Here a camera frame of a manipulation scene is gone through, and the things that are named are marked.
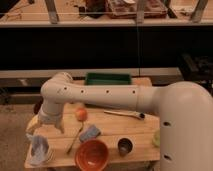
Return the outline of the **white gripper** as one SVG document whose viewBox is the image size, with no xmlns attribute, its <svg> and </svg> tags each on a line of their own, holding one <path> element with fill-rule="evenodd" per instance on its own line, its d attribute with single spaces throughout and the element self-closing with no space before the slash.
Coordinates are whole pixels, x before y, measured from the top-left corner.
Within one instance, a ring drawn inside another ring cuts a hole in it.
<svg viewBox="0 0 213 171">
<path fill-rule="evenodd" d="M 64 134 L 64 122 L 61 115 L 48 115 L 43 110 L 40 110 L 38 117 L 34 116 L 28 123 L 26 132 L 33 134 L 42 124 L 54 125 L 62 134 Z"/>
</svg>

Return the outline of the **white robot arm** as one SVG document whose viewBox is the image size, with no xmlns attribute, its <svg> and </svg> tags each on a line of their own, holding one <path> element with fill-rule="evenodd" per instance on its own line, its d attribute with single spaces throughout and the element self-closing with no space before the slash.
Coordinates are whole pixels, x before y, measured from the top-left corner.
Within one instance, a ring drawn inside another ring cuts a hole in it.
<svg viewBox="0 0 213 171">
<path fill-rule="evenodd" d="M 70 74 L 60 72 L 42 85 L 41 95 L 43 103 L 27 126 L 28 134 L 42 124 L 62 129 L 62 111 L 68 102 L 156 114 L 162 171 L 213 171 L 213 96 L 196 83 L 79 85 Z"/>
</svg>

